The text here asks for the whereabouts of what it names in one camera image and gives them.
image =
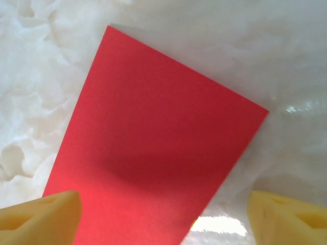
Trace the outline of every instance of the crumpled white sheet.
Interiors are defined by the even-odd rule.
[[[0,0],[0,208],[42,195],[111,22],[271,111],[183,244],[254,244],[252,189],[327,205],[326,12],[325,0]]]

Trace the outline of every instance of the rectangular red sheet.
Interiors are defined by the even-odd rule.
[[[108,27],[44,195],[78,190],[77,245],[176,245],[267,110]]]

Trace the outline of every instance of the white crumpled plastic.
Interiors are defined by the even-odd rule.
[[[183,244],[253,245],[251,190],[327,205],[324,0],[0,0],[0,208],[38,198],[111,22],[271,111]]]

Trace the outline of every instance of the red paper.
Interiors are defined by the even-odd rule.
[[[44,194],[80,192],[77,245],[180,244],[267,113],[108,27]]]

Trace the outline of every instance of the red card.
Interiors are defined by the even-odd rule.
[[[44,194],[80,192],[75,244],[180,244],[267,113],[108,27]]]

